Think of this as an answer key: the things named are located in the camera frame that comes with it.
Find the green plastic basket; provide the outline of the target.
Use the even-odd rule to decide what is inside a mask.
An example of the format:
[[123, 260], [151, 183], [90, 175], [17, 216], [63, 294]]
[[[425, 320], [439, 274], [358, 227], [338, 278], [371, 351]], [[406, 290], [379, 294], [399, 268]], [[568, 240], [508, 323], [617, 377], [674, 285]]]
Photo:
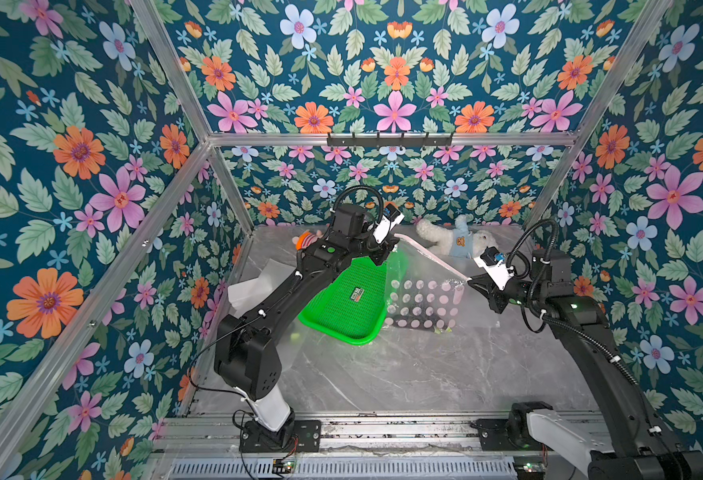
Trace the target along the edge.
[[[357, 258], [299, 314], [307, 327], [350, 345], [371, 343], [381, 331], [391, 306], [393, 285], [405, 278], [409, 260], [393, 252], [382, 266], [369, 258]], [[350, 297], [356, 287], [365, 289], [360, 302]]]

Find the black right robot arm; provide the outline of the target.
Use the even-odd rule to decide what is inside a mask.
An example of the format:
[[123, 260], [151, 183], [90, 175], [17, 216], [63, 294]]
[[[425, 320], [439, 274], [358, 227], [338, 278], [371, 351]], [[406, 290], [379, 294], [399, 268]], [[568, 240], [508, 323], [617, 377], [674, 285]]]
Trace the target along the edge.
[[595, 444], [547, 408], [525, 414], [525, 435], [559, 452], [589, 479], [703, 479], [703, 452], [683, 449], [619, 355], [603, 308], [575, 294], [569, 255], [537, 249], [527, 275], [515, 273], [511, 256], [495, 247], [475, 264], [483, 274], [467, 283], [493, 312], [515, 304], [549, 326], [585, 377], [611, 443]]

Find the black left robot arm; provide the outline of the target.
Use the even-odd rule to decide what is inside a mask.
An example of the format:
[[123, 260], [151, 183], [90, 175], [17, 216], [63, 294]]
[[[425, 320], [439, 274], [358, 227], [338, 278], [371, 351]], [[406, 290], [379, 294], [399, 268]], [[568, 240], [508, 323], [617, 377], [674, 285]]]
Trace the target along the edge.
[[301, 311], [357, 258], [380, 266], [397, 245], [393, 228], [403, 213], [389, 204], [376, 216], [351, 203], [334, 207], [325, 233], [297, 252], [296, 269], [246, 313], [227, 315], [215, 342], [214, 371], [251, 407], [261, 428], [292, 429], [294, 410], [279, 390], [282, 336]]

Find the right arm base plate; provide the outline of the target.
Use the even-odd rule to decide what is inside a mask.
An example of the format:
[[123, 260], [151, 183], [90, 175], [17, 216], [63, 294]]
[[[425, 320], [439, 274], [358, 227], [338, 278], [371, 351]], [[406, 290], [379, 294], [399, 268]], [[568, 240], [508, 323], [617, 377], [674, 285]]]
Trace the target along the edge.
[[533, 439], [525, 421], [476, 419], [469, 425], [477, 431], [481, 448], [485, 451], [549, 451], [549, 447]]

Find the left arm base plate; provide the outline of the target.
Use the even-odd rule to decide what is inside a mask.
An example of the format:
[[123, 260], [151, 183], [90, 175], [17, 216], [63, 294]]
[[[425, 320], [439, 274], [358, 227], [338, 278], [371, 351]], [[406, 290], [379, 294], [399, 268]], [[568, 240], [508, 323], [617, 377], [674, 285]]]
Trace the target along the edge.
[[273, 432], [255, 420], [245, 423], [240, 440], [242, 453], [296, 453], [320, 451], [322, 422], [319, 420], [289, 421]]

